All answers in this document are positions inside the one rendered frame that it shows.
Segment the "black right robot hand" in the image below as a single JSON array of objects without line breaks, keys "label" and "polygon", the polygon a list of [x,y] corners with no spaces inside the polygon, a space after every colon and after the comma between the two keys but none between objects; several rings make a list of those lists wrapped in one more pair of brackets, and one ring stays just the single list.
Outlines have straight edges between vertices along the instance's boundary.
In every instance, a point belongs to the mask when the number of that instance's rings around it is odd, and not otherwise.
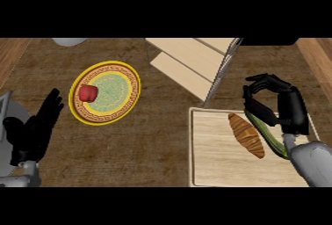
[{"label": "black right robot hand", "polygon": [[[270,126],[281,126],[284,134],[308,135],[308,116],[305,102],[301,92],[284,80],[274,74],[259,74],[247,76],[246,81],[252,81],[250,85],[243,85],[243,105],[246,111]],[[261,91],[268,90],[277,94],[277,112],[252,97]]]}]

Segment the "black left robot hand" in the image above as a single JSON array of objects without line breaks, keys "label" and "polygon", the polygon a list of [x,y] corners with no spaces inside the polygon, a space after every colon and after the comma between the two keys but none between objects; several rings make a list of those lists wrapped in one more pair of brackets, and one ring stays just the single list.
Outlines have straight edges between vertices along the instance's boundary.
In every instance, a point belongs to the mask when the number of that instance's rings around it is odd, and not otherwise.
[{"label": "black left robot hand", "polygon": [[13,145],[10,165],[17,166],[25,161],[38,162],[45,155],[51,129],[63,108],[59,90],[53,89],[42,101],[35,115],[26,122],[16,117],[5,117],[3,125],[5,139]]}]

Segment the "brown croissant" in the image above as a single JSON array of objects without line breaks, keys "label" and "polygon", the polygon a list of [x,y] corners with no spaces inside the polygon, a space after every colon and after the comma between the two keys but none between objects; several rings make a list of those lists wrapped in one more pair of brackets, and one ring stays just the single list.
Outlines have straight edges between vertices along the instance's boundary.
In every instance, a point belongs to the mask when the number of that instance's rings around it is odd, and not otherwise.
[{"label": "brown croissant", "polygon": [[243,148],[259,158],[264,158],[264,148],[259,135],[252,124],[236,114],[228,114],[233,136]]}]

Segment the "pale wooden tray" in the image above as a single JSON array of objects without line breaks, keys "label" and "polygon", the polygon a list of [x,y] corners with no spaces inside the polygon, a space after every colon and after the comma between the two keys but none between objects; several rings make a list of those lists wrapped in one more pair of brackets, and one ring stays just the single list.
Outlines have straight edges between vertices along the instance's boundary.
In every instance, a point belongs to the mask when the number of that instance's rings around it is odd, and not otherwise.
[{"label": "pale wooden tray", "polygon": [[239,144],[228,114],[243,111],[188,108],[188,185],[194,187],[306,187],[289,161],[270,150],[264,139],[259,159]]}]

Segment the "pale wooden tiered shelf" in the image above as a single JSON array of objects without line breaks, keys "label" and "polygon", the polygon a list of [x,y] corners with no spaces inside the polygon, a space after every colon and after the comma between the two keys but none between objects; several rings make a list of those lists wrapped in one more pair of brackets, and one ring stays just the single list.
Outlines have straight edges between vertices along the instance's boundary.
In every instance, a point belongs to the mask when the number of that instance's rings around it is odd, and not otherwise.
[{"label": "pale wooden tiered shelf", "polygon": [[150,65],[208,104],[225,76],[242,38],[146,38],[159,54]]}]

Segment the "green corn cob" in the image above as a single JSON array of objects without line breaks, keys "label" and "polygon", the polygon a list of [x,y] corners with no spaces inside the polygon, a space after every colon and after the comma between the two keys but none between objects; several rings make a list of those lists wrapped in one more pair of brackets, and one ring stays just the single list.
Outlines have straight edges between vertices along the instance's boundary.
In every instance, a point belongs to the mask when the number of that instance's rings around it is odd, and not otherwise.
[{"label": "green corn cob", "polygon": [[276,138],[273,137],[273,134],[265,126],[265,123],[249,113],[247,110],[243,111],[245,112],[245,116],[252,124],[252,126],[255,127],[265,143],[267,146],[270,147],[273,153],[281,158],[281,159],[287,159],[287,154],[286,154],[286,150],[284,150],[284,146],[283,144],[276,140]]}]

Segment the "red bell pepper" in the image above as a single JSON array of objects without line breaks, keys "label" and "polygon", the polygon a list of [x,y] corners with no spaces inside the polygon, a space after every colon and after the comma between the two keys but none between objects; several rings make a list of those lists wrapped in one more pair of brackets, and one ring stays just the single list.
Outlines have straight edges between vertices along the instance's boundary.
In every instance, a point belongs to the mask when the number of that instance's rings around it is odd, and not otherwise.
[{"label": "red bell pepper", "polygon": [[79,87],[79,101],[93,102],[97,98],[98,88],[93,85],[82,85]]}]

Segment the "yellow patterned plate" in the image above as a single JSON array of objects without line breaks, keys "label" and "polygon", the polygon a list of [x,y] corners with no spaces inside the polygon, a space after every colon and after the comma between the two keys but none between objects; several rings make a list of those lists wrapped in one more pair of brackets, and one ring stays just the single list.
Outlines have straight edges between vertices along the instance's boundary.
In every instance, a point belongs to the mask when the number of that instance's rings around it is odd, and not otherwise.
[{"label": "yellow patterned plate", "polygon": [[[79,100],[79,88],[87,85],[98,90],[91,102]],[[70,85],[69,111],[84,124],[109,125],[134,109],[140,92],[140,76],[132,66],[119,61],[98,62],[79,73]]]}]

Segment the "black appliance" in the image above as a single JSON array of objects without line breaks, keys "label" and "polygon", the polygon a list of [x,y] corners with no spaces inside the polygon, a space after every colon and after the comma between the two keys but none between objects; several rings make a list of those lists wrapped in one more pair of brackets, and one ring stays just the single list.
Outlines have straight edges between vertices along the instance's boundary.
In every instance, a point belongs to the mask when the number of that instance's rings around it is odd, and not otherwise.
[{"label": "black appliance", "polygon": [[290,46],[296,38],[245,38],[240,42],[243,46]]}]

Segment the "pale grey round object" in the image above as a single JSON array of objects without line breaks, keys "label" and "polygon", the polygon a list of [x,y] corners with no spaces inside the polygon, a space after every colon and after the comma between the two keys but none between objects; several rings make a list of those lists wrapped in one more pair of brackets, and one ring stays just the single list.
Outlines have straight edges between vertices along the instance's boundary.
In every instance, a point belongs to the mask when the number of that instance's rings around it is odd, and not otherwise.
[{"label": "pale grey round object", "polygon": [[73,47],[85,40],[85,38],[53,38],[53,41],[63,47]]}]

